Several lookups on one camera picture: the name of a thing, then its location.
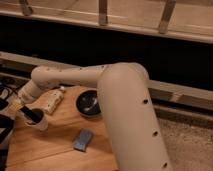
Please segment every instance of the wooden table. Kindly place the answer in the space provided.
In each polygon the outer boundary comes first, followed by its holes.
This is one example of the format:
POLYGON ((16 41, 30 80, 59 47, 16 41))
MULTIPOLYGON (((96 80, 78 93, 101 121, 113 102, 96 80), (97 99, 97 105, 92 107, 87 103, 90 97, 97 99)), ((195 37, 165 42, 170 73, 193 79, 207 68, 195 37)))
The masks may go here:
MULTIPOLYGON (((102 119, 85 119, 75 107, 76 98, 86 89, 72 87, 67 90, 53 116, 47 116, 49 127, 44 132, 26 126, 21 119, 16 120, 6 171, 117 170, 102 119), (72 145, 82 128, 94 133, 86 153, 74 150, 72 145)), ((49 93, 29 107, 41 106, 49 93)))

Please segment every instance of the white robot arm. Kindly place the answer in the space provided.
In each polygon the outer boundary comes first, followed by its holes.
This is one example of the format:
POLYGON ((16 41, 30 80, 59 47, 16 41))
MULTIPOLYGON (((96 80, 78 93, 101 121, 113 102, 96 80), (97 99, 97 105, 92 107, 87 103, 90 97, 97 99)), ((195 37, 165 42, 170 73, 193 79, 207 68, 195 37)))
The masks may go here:
POLYGON ((147 88, 136 63, 59 69, 37 67, 19 91, 25 104, 60 84, 97 88, 98 101, 120 171, 171 171, 147 88))

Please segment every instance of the yellow object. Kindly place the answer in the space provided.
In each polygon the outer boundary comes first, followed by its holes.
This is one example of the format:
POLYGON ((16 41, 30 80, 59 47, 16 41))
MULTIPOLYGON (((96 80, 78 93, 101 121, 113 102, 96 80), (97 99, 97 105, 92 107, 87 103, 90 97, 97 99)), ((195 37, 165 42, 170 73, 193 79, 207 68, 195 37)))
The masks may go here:
POLYGON ((9 109, 13 112, 16 112, 16 111, 20 110, 23 106, 24 105, 21 102, 21 100, 19 98, 16 98, 12 101, 11 105, 9 106, 9 109))

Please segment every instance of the glass railing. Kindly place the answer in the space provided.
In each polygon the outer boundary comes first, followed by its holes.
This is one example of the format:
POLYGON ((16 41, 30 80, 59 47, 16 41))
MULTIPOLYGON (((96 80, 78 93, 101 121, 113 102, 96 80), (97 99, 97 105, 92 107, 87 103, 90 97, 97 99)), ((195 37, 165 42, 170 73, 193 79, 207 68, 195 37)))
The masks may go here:
POLYGON ((213 43, 212 0, 0 0, 0 15, 213 43))

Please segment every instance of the black wall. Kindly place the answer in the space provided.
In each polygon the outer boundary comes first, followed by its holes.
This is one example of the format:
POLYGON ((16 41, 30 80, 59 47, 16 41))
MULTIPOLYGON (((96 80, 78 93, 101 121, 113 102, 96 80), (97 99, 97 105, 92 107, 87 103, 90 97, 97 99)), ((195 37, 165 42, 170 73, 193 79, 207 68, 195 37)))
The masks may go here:
POLYGON ((96 65, 143 64, 151 79, 213 90, 213 45, 0 16, 0 51, 96 65))

